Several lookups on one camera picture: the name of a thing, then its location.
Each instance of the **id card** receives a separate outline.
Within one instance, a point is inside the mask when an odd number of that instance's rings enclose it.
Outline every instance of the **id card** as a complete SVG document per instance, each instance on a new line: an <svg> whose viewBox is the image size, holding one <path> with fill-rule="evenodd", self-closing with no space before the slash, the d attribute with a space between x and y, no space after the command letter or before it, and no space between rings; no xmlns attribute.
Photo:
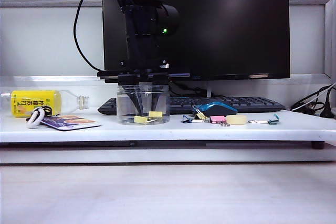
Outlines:
<svg viewBox="0 0 336 224"><path fill-rule="evenodd" d="M97 127L100 123L77 115L48 116L42 119L42 124L60 131L71 131L83 128Z"/></svg>

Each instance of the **computer mouse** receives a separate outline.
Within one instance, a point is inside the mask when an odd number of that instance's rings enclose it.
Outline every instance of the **computer mouse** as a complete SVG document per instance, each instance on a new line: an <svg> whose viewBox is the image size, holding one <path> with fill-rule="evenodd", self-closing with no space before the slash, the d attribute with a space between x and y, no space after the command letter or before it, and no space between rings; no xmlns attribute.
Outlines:
<svg viewBox="0 0 336 224"><path fill-rule="evenodd" d="M213 115L236 115L238 113L238 111L224 103L224 102L211 102L209 101L209 103L204 103L202 105L197 106L197 108L203 112L203 114L207 117L213 116Z"/></svg>

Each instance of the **black keyboard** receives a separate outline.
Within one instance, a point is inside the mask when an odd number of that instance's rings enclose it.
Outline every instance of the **black keyboard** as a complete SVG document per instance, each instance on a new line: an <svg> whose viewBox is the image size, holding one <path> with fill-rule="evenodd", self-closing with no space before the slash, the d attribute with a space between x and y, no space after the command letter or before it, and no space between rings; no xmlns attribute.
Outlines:
<svg viewBox="0 0 336 224"><path fill-rule="evenodd" d="M285 106L278 102L263 97L216 97L216 98L199 98L199 97L170 97L170 114L182 115L192 114L192 104L204 104L206 101L224 102L238 110L239 113L252 112L276 112L284 110ZM98 111L106 115L117 114L116 98L109 99Z"/></svg>

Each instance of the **black monitor screen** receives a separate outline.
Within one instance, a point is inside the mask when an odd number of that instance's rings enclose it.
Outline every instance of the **black monitor screen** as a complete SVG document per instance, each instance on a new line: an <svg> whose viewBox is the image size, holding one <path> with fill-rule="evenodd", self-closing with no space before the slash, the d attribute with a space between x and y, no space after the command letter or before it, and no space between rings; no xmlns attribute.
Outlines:
<svg viewBox="0 0 336 224"><path fill-rule="evenodd" d="M289 78L289 0L161 0L180 14L176 34L159 38L160 58L187 67L190 80ZM117 0L103 0L104 64L127 57Z"/></svg>

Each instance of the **masking tape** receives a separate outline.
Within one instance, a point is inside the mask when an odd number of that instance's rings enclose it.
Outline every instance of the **masking tape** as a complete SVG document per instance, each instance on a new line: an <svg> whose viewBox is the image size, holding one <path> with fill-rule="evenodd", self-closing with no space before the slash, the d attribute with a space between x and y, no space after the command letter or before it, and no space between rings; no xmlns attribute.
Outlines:
<svg viewBox="0 0 336 224"><path fill-rule="evenodd" d="M233 125L243 125L247 123L247 116L245 115L227 115L226 122Z"/></svg>

